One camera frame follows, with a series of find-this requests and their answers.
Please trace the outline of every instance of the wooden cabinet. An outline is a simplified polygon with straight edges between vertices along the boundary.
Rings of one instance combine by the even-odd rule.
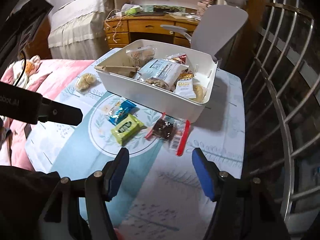
[[[174,25],[174,22],[171,21],[162,21],[162,20],[128,20],[130,32],[138,33],[158,33],[158,34],[167,34],[173,35],[172,32],[165,30],[160,27],[160,25]]]
[[[27,57],[32,58],[35,55],[39,55],[41,59],[52,58],[51,51],[48,46],[49,34],[50,22],[48,17],[45,17],[36,33],[34,40],[25,47]]]
[[[137,39],[150,39],[168,42],[190,48],[189,41],[179,33],[165,30],[161,25],[176,25],[188,30],[191,35],[198,25],[196,20],[176,19],[170,15],[164,16],[126,16],[104,23],[106,41],[110,49],[123,48]]]
[[[127,33],[128,32],[128,22],[127,21],[109,21],[104,23],[104,31],[106,34],[114,33]]]
[[[187,33],[190,34],[191,36],[193,34],[193,31],[197,27],[197,25],[195,25],[195,24],[181,23],[181,22],[176,22],[176,26],[180,26],[182,28],[186,28],[188,30]],[[179,38],[184,38],[184,36],[179,34],[179,33],[174,33],[174,36],[175,37],[179,37]]]
[[[178,45],[178,46],[182,46],[182,47],[186,47],[186,48],[190,48],[189,41],[187,39],[183,39],[183,38],[179,38],[179,37],[175,37],[173,39],[173,44]]]
[[[123,48],[127,46],[127,44],[109,44],[109,48],[110,49],[114,49],[114,48]]]
[[[129,44],[129,33],[108,33],[107,41],[108,44]]]

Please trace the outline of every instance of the drawer handle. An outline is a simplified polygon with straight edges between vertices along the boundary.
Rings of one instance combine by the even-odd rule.
[[[118,26],[118,28],[121,27],[121,26],[122,26],[122,23],[119,23],[118,25],[115,25],[115,26],[113,26],[112,28],[115,29],[115,28],[117,28],[117,26]]]

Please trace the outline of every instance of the desk drawer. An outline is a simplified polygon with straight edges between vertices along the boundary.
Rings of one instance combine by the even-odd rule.
[[[196,29],[197,25],[194,24],[188,24],[188,23],[180,23],[180,22],[176,22],[176,26],[180,26],[182,28],[186,28],[188,31],[187,33],[190,34],[192,36],[193,31]],[[184,36],[182,36],[179,33],[174,33],[175,37],[179,37],[179,38],[185,38]]]
[[[128,20],[129,31],[138,33],[159,33],[170,34],[168,30],[160,27],[161,24],[174,25],[171,21],[159,21],[159,20]]]
[[[124,48],[125,46],[127,46],[127,44],[109,44],[109,49]]]
[[[104,31],[105,33],[114,33],[116,30],[116,26],[119,23],[119,20],[116,21],[109,21],[108,24],[110,27],[104,23]],[[117,28],[117,33],[127,33],[128,32],[128,22],[127,21],[121,21],[118,28]]]
[[[187,39],[175,37],[173,39],[173,44],[178,45],[178,46],[182,46],[182,47],[186,47],[186,48],[190,48],[190,43]]]
[[[129,44],[129,33],[116,33],[115,40],[119,44]],[[107,42],[108,44],[117,44],[113,40],[113,33],[107,34]]]

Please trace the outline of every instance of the white plastic storage box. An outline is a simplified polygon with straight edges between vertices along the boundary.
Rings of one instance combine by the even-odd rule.
[[[132,66],[125,51],[147,45],[153,45],[156,48],[155,58],[157,59],[166,58],[167,56],[177,53],[187,54],[186,64],[189,65],[189,68],[195,73],[194,78],[200,82],[200,85],[207,88],[202,103],[194,102],[170,91],[134,80],[133,78],[97,70],[104,87],[114,94],[161,113],[166,112],[167,115],[172,117],[188,119],[190,122],[195,122],[209,101],[216,75],[217,63],[213,62],[209,54],[158,41],[138,40],[111,55],[99,63],[98,66]]]

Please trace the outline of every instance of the blue snack wrapper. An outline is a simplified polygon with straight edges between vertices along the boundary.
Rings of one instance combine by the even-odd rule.
[[[113,125],[117,125],[124,118],[126,118],[129,112],[136,106],[136,104],[130,102],[126,98],[120,98],[107,114],[109,121]]]

